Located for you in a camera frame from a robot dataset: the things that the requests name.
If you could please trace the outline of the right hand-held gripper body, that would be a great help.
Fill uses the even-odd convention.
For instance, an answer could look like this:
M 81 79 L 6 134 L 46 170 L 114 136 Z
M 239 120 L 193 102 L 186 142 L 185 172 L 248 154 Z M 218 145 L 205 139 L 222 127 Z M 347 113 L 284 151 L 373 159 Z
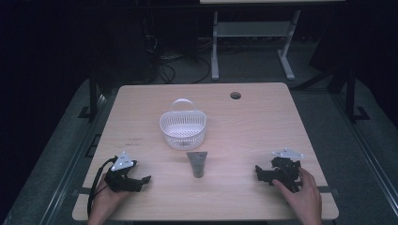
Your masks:
M 270 161 L 272 171 L 263 170 L 263 182 L 273 185 L 273 180 L 281 182 L 291 192 L 299 192 L 299 186 L 302 185 L 299 168 L 300 160 L 304 155 L 290 148 L 284 148 L 281 151 L 273 151 L 274 159 Z

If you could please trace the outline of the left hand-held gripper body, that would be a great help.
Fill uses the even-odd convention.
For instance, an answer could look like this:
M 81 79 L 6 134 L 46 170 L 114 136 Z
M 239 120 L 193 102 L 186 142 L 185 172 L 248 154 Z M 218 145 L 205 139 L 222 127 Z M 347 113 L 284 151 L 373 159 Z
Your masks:
M 130 158 L 126 152 L 122 152 L 116 157 L 114 165 L 108 170 L 105 182 L 113 192 L 140 192 L 145 179 L 137 180 L 128 178 L 130 170 L 136 165 L 137 161 Z

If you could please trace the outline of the white plastic basket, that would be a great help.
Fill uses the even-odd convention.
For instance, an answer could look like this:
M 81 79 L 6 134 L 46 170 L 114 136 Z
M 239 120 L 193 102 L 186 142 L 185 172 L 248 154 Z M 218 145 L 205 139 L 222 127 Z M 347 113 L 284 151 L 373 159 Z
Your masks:
M 188 103 L 191 110 L 177 111 L 176 106 Z M 191 151 L 203 144 L 207 131 L 207 116 L 186 98 L 176 99 L 160 118 L 160 129 L 167 145 L 178 151 Z

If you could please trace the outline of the person's left hand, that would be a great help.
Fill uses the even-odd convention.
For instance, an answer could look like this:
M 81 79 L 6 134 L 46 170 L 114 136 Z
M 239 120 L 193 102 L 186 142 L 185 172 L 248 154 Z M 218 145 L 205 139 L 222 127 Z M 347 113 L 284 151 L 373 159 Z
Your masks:
M 104 181 L 105 174 L 101 177 L 99 184 L 96 188 L 95 197 L 92 204 L 91 216 L 110 216 L 118 206 L 123 203 L 131 192 L 112 191 L 107 183 Z

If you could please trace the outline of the person's right hand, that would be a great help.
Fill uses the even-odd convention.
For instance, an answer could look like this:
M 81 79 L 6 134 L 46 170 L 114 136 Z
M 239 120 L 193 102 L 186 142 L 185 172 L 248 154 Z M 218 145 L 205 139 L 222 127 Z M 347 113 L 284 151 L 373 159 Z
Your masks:
M 305 216 L 321 218 L 322 197 L 316 186 L 314 177 L 302 168 L 298 170 L 302 178 L 302 188 L 299 192 L 291 192 L 278 180 L 273 180 L 272 183 L 288 202 L 298 221 L 300 217 Z

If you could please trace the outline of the black metal stand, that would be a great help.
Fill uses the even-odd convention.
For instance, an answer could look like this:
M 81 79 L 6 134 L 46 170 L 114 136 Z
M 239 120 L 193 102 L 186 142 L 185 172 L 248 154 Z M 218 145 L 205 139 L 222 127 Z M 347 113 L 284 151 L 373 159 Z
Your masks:
M 88 94 L 89 105 L 82 107 L 79 118 L 86 118 L 89 122 L 92 122 L 99 112 L 102 95 L 100 74 L 94 68 L 91 69 L 88 79 Z
M 355 104 L 356 94 L 356 74 L 351 68 L 346 76 L 346 89 L 345 89 L 345 114 L 349 121 L 355 124 L 359 120 L 369 120 L 370 116 L 363 107 Z

